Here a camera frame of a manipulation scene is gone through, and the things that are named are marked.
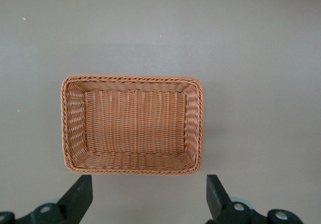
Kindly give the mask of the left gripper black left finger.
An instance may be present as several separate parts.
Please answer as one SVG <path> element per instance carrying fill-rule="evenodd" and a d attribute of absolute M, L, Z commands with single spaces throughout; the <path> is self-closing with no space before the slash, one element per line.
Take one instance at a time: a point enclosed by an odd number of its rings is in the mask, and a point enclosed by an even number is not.
<path fill-rule="evenodd" d="M 40 205 L 18 219 L 13 212 L 3 211 L 1 223 L 80 223 L 92 200 L 92 176 L 82 175 L 56 203 Z"/>

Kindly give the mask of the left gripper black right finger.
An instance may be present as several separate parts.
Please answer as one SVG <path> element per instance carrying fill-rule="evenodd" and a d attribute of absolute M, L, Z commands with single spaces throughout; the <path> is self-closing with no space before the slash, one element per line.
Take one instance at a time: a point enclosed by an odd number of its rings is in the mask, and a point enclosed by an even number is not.
<path fill-rule="evenodd" d="M 272 209 L 267 216 L 259 214 L 249 205 L 233 201 L 217 175 L 207 175 L 207 204 L 212 218 L 207 223 L 302 223 L 294 213 Z"/>

